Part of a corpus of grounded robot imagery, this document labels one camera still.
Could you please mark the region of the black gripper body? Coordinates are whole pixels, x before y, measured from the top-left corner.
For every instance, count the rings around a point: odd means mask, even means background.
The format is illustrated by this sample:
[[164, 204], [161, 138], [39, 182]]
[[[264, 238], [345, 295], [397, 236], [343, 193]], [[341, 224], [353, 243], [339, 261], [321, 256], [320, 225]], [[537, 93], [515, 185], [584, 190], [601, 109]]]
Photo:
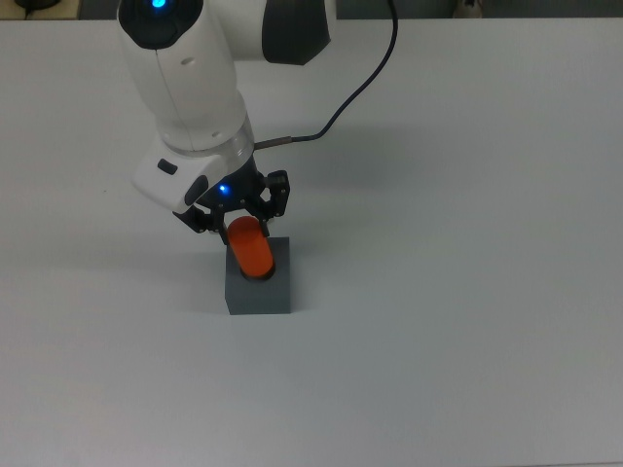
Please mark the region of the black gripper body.
[[205, 192], [196, 204], [206, 208], [221, 206], [226, 211], [270, 212], [272, 203], [262, 197], [267, 189], [266, 176], [259, 171], [255, 158], [251, 156], [240, 169]]

